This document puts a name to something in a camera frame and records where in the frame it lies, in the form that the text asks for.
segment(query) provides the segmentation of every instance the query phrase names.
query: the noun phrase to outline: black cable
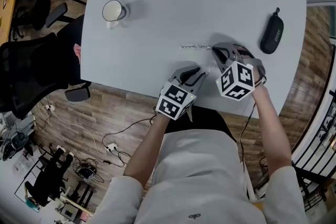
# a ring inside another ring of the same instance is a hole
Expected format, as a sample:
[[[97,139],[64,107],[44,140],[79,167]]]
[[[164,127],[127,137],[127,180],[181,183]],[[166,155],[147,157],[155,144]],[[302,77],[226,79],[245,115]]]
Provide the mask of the black cable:
[[[128,154],[127,152],[124,152],[124,151],[118,151],[118,150],[115,150],[115,151],[117,151],[118,153],[120,153],[120,154],[122,154],[122,155],[125,155],[125,156],[127,156],[127,157],[131,157],[131,155]]]
[[[109,150],[109,152],[110,152],[113,156],[117,157],[117,158],[121,161],[122,165],[118,165],[118,164],[112,163],[112,162],[110,162],[110,161],[104,161],[104,163],[112,164],[112,165],[115,165],[115,166],[120,167],[120,168],[125,167],[125,164],[127,164],[127,163],[124,162],[124,160],[121,158],[121,156],[120,156],[121,154],[119,153],[119,151],[117,151],[117,152],[118,152],[117,155],[116,155],[115,153],[113,153],[112,150]]]
[[[82,163],[88,163],[88,161],[92,161],[94,163],[94,168],[95,170],[97,171],[97,165],[98,165],[98,161],[100,161],[101,163],[104,163],[103,161],[99,160],[99,159],[93,159],[93,158],[86,158],[86,159],[82,159],[80,160],[79,158],[77,157],[73,157],[73,162],[72,162],[72,170],[75,172],[76,174],[76,170],[75,170],[75,167],[74,166],[81,166]],[[94,173],[95,176],[93,177],[93,179],[96,181],[96,182],[99,182],[99,183],[104,183],[105,180],[100,176],[98,175],[97,173]],[[96,179],[96,176],[99,176],[101,181],[97,180]]]
[[[48,98],[48,96],[46,96],[46,98],[47,98],[47,101],[48,101],[48,107],[50,107],[50,103],[49,103],[49,98]]]
[[[245,172],[245,157],[244,157],[244,147],[243,147],[243,144],[241,143],[241,139],[242,139],[242,134],[245,132],[245,130],[246,130],[246,127],[247,127],[247,125],[248,125],[248,123],[250,122],[250,119],[251,119],[251,117],[252,117],[252,114],[253,114],[253,111],[254,111],[254,108],[255,108],[255,106],[256,106],[256,104],[254,103],[254,105],[253,105],[253,108],[252,108],[252,111],[251,111],[251,114],[250,114],[250,116],[248,117],[248,119],[247,119],[247,122],[246,122],[246,124],[245,124],[245,127],[244,127],[244,129],[242,130],[242,132],[240,133],[240,135],[239,135],[239,143],[240,143],[240,147],[242,148],[241,149],[241,158],[243,159],[243,168],[244,168],[244,172]]]
[[[101,178],[101,181],[96,180],[96,176],[99,176],[99,177]],[[95,177],[94,177],[93,179],[94,179],[95,181],[97,181],[98,183],[104,183],[104,182],[105,182],[105,180],[104,180],[100,175],[98,175],[98,174],[96,174]]]
[[[136,122],[132,123],[130,126],[128,126],[127,128],[125,128],[124,130],[120,131],[120,132],[116,132],[116,133],[107,133],[107,134],[105,134],[104,137],[102,138],[101,143],[102,143],[102,144],[104,145],[104,147],[106,148],[107,146],[106,146],[105,143],[104,143],[104,139],[105,139],[106,136],[108,136],[108,135],[116,135],[116,134],[120,134],[120,133],[126,131],[127,129],[129,129],[130,127],[132,127],[133,125],[136,125],[136,124],[138,124],[138,123],[140,123],[140,122],[143,122],[143,121],[149,121],[149,123],[150,123],[151,125],[153,125],[153,124],[152,124],[152,121],[153,121],[154,118],[157,116],[157,112],[156,112],[156,110],[155,110],[155,107],[153,107],[153,110],[154,110],[154,114],[155,114],[155,115],[152,116],[150,119],[144,119],[144,120],[136,121]]]

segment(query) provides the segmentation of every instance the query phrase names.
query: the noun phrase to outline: white table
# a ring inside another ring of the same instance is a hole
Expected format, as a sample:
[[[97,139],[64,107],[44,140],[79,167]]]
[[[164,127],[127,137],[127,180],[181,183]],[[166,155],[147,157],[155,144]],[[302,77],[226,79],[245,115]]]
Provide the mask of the white table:
[[[179,67],[195,62],[208,72],[211,51],[183,50],[184,44],[214,45],[235,39],[260,58],[267,70],[267,88],[279,113],[300,58],[306,25],[306,0],[120,0],[130,17],[123,27],[106,28],[102,8],[109,0],[88,0],[81,78],[158,97],[165,81]],[[281,43],[272,55],[259,49],[269,16],[280,8],[285,23]],[[198,92],[197,105],[249,115],[251,97],[237,102],[219,95],[215,64]]]

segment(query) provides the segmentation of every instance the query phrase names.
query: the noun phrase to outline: wire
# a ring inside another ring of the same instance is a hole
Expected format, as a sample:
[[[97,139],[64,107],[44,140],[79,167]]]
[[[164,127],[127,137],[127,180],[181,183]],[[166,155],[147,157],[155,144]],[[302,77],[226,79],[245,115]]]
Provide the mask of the wire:
[[[47,101],[48,101],[48,106],[50,107],[50,103],[49,103],[49,98],[48,98],[48,96],[46,96],[46,98],[47,98]]]
[[[69,123],[69,122],[66,122],[66,121],[60,119],[59,116],[57,116],[57,115],[55,114],[54,111],[51,110],[51,112],[52,112],[52,114],[53,114],[56,118],[58,118],[60,121],[66,123],[66,124],[68,124],[68,125],[78,126],[78,127],[82,128],[82,129],[84,129],[85,131],[89,132],[89,133],[92,135],[93,142],[95,143],[95,147],[96,147],[97,152],[98,152],[100,155],[102,155],[102,156],[106,156],[106,155],[107,155],[106,148],[105,148],[105,154],[102,154],[102,153],[98,150],[98,148],[97,148],[97,144],[96,144],[95,136],[93,135],[93,133],[92,133],[90,130],[86,129],[85,127],[83,127],[83,126],[81,126],[81,125],[79,125],[79,124],[77,124],[77,123]]]
[[[43,116],[42,111],[41,111],[41,108],[40,108],[40,103],[42,104],[43,112],[47,114],[47,117],[44,117],[44,116]],[[38,106],[38,109],[39,109],[39,111],[40,111],[40,113],[41,113],[42,118],[43,118],[46,122],[49,122],[50,115],[44,110],[44,107],[45,107],[45,106],[43,105],[43,103],[40,101],[40,102],[37,104],[37,106]]]
[[[103,161],[103,162],[104,162],[104,163],[107,163],[107,164],[115,165],[115,166],[120,167],[120,168],[123,168],[123,167],[125,166],[125,164],[128,164],[128,163],[127,163],[127,162],[124,162],[124,160],[121,158],[121,155],[125,155],[125,156],[127,156],[127,157],[131,157],[131,155],[128,154],[128,153],[126,153],[126,152],[124,152],[124,151],[118,151],[117,149],[115,149],[115,151],[118,152],[117,155],[116,155],[115,153],[113,153],[112,150],[109,150],[109,152],[110,152],[113,156],[117,157],[117,158],[121,161],[122,165],[118,165],[118,164],[112,163],[112,162],[110,162],[110,161]]]
[[[210,65],[210,68],[209,68],[209,71],[208,71],[208,73],[206,74],[206,78],[207,78],[207,76],[209,76],[209,74],[210,74],[210,72],[211,72],[211,69],[212,69],[212,66],[214,65],[214,62],[215,62],[215,58],[212,60],[212,62],[211,62],[211,65]]]
[[[98,181],[97,179],[96,179],[96,176],[99,176],[100,178],[101,178],[101,181]],[[104,183],[105,182],[105,180],[100,176],[100,175],[98,175],[98,174],[95,174],[95,177],[93,178],[95,181],[97,181],[98,183]]]
[[[143,121],[149,121],[149,123],[150,123],[151,125],[153,125],[152,121],[153,121],[154,118],[157,116],[157,112],[156,112],[156,110],[155,110],[155,107],[153,107],[153,110],[154,110],[154,114],[155,114],[155,115],[152,116],[150,119],[144,119],[144,120],[136,121],[136,122],[132,123],[130,126],[128,126],[127,128],[125,128],[124,130],[120,131],[120,132],[116,132],[116,133],[107,133],[107,134],[105,134],[104,137],[102,138],[101,143],[102,143],[102,144],[104,145],[104,147],[106,148],[107,146],[106,146],[105,143],[104,143],[104,139],[105,139],[106,136],[120,134],[120,133],[126,131],[127,129],[129,129],[130,127],[132,127],[133,125],[136,125],[136,124],[138,124],[138,123],[140,123],[140,122],[143,122]]]
[[[252,114],[253,114],[253,111],[254,111],[254,108],[255,108],[255,106],[256,106],[256,104],[254,103],[254,105],[253,105],[253,108],[252,108],[252,111],[251,111],[251,114],[250,114],[250,116],[248,117],[248,119],[247,119],[247,122],[246,122],[246,124],[245,124],[245,127],[244,127],[244,129],[242,130],[242,132],[240,133],[240,135],[239,135],[239,144],[240,144],[240,147],[242,148],[241,149],[241,158],[243,159],[243,168],[244,168],[244,172],[245,172],[245,157],[244,157],[244,147],[243,147],[243,144],[241,143],[241,139],[242,139],[242,134],[245,132],[245,130],[246,130],[246,127],[247,127],[247,125],[248,125],[248,123],[250,122],[250,119],[251,119],[251,117],[252,117]]]
[[[92,158],[86,158],[86,159],[83,159],[83,160],[80,160],[79,158],[77,157],[73,157],[73,162],[72,162],[72,170],[77,174],[76,170],[75,170],[75,167],[74,166],[78,166],[80,167],[82,165],[82,163],[88,163],[88,161],[92,161],[94,163],[94,168],[95,170],[97,171],[97,165],[98,165],[98,161],[104,163],[103,161],[99,160],[99,159],[92,159]],[[96,182],[99,182],[99,183],[104,183],[105,180],[100,176],[98,175],[97,173],[95,173],[93,170],[91,170],[93,173],[94,173],[94,177],[93,179],[96,181]]]

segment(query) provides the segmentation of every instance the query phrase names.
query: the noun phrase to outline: wooden floor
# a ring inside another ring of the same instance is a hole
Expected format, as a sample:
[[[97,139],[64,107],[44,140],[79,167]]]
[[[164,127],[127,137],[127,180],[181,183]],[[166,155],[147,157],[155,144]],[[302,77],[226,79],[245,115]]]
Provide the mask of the wooden floor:
[[[62,0],[51,1],[52,8],[63,2]],[[73,1],[66,2],[69,7],[68,16],[75,18],[85,12],[83,5]],[[51,31],[57,32],[63,25],[64,23],[56,23],[52,28],[44,28],[39,32],[25,28],[23,29],[25,39],[44,36]],[[331,65],[332,47],[328,38],[328,10],[323,7],[307,8],[306,33],[299,66],[280,114],[281,122],[292,147],[305,134],[306,128],[321,99]],[[156,99],[154,98],[98,84],[93,84],[90,87],[90,91],[92,97],[85,102],[68,102],[63,90],[50,94],[49,102],[55,105],[55,112],[61,119],[80,124],[91,130],[96,139],[98,150],[102,153],[104,150],[101,139],[106,133],[121,131],[135,121],[150,118],[153,115],[152,107],[156,105]],[[44,98],[42,103],[44,105],[47,104],[47,99]],[[35,137],[38,142],[46,146],[52,143],[53,147],[60,144],[67,150],[73,151],[80,159],[106,159],[120,164],[120,161],[111,154],[101,156],[97,153],[92,136],[87,131],[78,126],[61,122],[55,116],[52,116],[44,126],[44,120],[37,106],[33,109],[33,112],[39,125],[36,128]],[[238,138],[246,118],[227,113],[223,113],[223,117],[233,136]],[[149,127],[149,122],[145,121],[123,133],[108,136],[106,141],[116,142],[121,150],[132,154],[146,135]],[[264,156],[258,120],[251,120],[244,133],[243,144],[249,174],[253,184],[257,185],[262,179],[259,160]],[[111,177],[122,175],[123,173],[123,168],[113,165],[99,164],[97,168],[98,174],[105,180],[105,183],[90,182],[97,190],[89,206],[91,209],[94,209],[102,200]],[[67,176],[72,181],[76,179],[72,171],[69,171]]]

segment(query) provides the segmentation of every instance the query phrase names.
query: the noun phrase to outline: power strip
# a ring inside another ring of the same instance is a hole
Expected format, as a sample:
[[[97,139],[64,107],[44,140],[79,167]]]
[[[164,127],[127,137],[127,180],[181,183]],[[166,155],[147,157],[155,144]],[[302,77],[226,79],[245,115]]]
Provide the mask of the power strip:
[[[56,108],[55,108],[55,106],[53,105],[53,104],[48,104],[48,105],[46,105],[46,109],[47,110],[51,110],[51,111],[55,111],[56,110]]]
[[[105,147],[108,151],[115,151],[118,149],[118,145],[116,143],[111,143]]]

